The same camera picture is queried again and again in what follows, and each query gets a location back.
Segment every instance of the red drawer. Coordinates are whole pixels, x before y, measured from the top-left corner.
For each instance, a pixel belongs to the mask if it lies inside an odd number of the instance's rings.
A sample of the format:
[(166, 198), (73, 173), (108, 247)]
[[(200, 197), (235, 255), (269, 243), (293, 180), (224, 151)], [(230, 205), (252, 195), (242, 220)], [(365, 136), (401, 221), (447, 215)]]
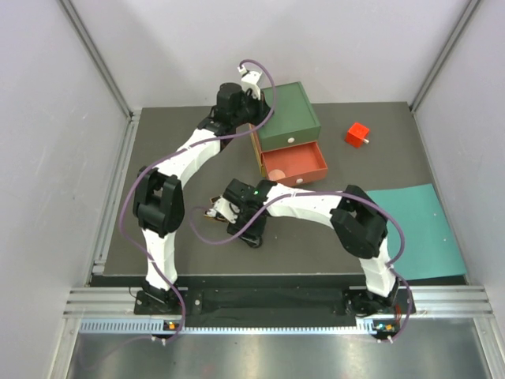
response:
[(284, 186), (297, 186), (326, 177), (328, 167), (317, 142), (261, 152), (267, 178)]

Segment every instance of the green paper sheet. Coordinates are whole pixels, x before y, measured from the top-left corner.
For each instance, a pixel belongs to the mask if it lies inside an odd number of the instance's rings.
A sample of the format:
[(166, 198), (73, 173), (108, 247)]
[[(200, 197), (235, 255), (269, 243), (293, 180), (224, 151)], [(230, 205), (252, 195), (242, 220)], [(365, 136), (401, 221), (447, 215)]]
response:
[[(466, 274), (459, 252), (433, 185), (369, 191), (368, 195), (387, 210), (405, 233), (405, 252), (395, 269), (407, 280)], [(387, 248), (394, 257), (400, 237), (387, 224)]]

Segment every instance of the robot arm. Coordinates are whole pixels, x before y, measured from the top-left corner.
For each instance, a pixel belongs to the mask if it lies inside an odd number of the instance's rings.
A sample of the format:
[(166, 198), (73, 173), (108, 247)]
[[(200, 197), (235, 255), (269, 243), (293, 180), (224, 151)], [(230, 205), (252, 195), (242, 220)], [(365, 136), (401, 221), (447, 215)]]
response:
[[(357, 186), (347, 193), (372, 201)], [(313, 196), (311, 191), (293, 189), (263, 180), (257, 187), (234, 179), (214, 203), (207, 216), (226, 219), (228, 233), (239, 232), (262, 207), (266, 210), (241, 236), (251, 247), (261, 244), (267, 216), (295, 217), (322, 223), (335, 230), (344, 249), (357, 257), (366, 278), (366, 287), (374, 301), (390, 306), (398, 290), (398, 281), (387, 267), (386, 219), (374, 209), (340, 196)]]
[[(239, 68), (239, 72), (241, 85), (225, 83), (220, 86), (211, 113), (178, 149), (186, 150), (185, 153), (155, 166), (142, 178), (135, 192), (133, 214), (142, 228), (147, 250), (172, 283), (178, 277), (174, 266), (174, 240), (185, 213), (182, 194), (185, 184), (231, 140), (218, 140), (217, 137), (233, 135), (237, 127), (245, 123), (258, 125), (270, 111), (257, 85), (261, 74), (244, 68)], [(168, 284), (154, 270), (152, 262), (148, 263), (146, 280), (152, 295), (160, 299), (165, 297)]]

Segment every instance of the green box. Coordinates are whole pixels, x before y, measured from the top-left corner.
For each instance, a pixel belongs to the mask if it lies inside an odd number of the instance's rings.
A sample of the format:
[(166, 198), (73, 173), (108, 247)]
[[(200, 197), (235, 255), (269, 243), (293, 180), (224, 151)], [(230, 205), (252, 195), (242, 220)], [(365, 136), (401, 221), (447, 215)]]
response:
[[(277, 106), (272, 118), (258, 130), (261, 150), (288, 148), (317, 141), (321, 124), (301, 82), (276, 86)], [(265, 98), (272, 104), (271, 88), (264, 89)]]

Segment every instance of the white wall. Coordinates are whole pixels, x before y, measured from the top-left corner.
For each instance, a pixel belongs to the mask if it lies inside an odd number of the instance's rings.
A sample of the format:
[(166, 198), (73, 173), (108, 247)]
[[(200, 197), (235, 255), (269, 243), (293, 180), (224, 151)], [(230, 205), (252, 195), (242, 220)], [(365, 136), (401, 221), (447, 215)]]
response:
[(482, 2), (417, 113), (471, 279), (505, 332), (505, 2)]
[(45, 377), (125, 117), (55, 0), (0, 12), (1, 377)]
[(215, 103), (255, 58), (311, 101), (412, 101), (467, 0), (73, 0), (129, 105)]

